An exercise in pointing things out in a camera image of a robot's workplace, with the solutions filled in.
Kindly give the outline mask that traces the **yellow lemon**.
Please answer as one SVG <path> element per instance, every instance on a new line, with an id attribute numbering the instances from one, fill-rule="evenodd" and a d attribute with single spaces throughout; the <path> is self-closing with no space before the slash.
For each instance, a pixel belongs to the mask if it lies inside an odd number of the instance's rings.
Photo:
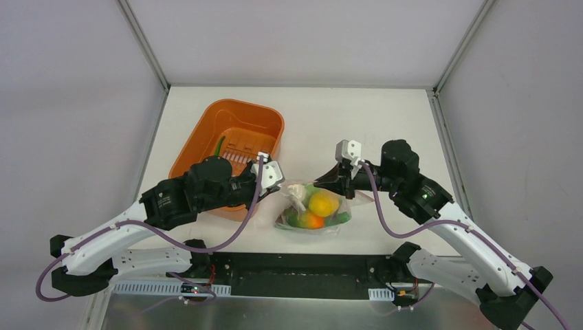
<path id="1" fill-rule="evenodd" d="M 340 198 L 327 190 L 315 192 L 309 198 L 308 209 L 319 217 L 329 217 L 340 207 Z"/>

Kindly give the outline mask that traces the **white mushroom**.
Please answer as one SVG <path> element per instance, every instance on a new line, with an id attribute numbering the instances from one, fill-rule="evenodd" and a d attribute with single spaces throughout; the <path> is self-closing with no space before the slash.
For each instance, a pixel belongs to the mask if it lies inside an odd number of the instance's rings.
<path id="1" fill-rule="evenodd" d="M 286 186 L 285 196 L 293 203 L 303 204 L 307 196 L 304 184 L 290 184 Z"/>

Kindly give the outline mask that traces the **clear zip top bag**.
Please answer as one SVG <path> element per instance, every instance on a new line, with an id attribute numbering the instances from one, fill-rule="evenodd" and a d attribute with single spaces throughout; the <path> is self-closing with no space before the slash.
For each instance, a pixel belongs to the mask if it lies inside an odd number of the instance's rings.
<path id="1" fill-rule="evenodd" d="M 274 226 L 302 234 L 337 234 L 352 220 L 352 209 L 373 203 L 373 198 L 357 192 L 353 199 L 317 188 L 308 181 L 292 181 L 281 188 L 286 204 Z"/>

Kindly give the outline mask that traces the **small orange tangerine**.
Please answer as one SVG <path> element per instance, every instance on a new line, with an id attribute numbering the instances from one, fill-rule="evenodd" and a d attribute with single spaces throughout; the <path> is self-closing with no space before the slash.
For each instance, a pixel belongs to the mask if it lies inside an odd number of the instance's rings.
<path id="1" fill-rule="evenodd" d="M 325 219 L 310 212 L 298 216 L 298 227 L 307 230 L 321 229 L 325 226 Z"/>

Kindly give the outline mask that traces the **green lime fruit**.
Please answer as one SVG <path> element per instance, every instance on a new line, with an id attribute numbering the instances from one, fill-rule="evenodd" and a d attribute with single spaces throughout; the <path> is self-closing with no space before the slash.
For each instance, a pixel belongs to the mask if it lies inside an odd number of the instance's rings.
<path id="1" fill-rule="evenodd" d="M 282 221 L 287 225 L 287 226 L 291 226 L 291 227 L 295 227 L 295 228 L 299 228 L 300 227 L 300 222 L 298 220 L 298 211 L 293 208 L 287 208 L 283 211 L 282 215 Z"/>

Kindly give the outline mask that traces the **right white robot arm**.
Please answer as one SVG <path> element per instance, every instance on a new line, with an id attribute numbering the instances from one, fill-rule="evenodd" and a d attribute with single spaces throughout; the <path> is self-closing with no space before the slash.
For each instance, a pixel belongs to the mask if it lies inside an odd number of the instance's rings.
<path id="1" fill-rule="evenodd" d="M 336 165 L 315 186 L 347 199 L 358 191 L 370 191 L 374 198 L 385 192 L 417 223 L 418 232 L 435 233 L 465 261 L 435 256 L 403 233 L 403 244 L 390 258 L 393 278 L 406 282 L 415 277 L 445 287 L 474 303 L 498 329 L 523 327 L 535 304 L 543 301 L 552 273 L 516 258 L 480 229 L 445 188 L 421 173 L 419 156 L 407 141 L 387 141 L 377 165 L 363 159 L 361 148 L 354 140 L 339 142 Z"/>

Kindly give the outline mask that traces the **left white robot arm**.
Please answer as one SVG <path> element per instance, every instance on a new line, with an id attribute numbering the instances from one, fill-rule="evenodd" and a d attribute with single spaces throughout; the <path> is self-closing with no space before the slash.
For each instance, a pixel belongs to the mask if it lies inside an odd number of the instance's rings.
<path id="1" fill-rule="evenodd" d="M 285 177 L 279 163 L 260 153 L 242 173 L 234 175 L 231 163 L 210 156 L 193 164 L 183 175 L 160 181 L 129 208 L 80 236 L 53 236 L 52 263 L 41 273 L 62 298 L 88 296 L 127 277 L 184 273 L 205 276 L 209 255 L 234 242 L 245 228 L 241 224 L 224 243 L 182 243 L 169 232 L 194 223 L 207 211 L 242 206 L 248 223 L 266 196 L 281 188 Z"/>

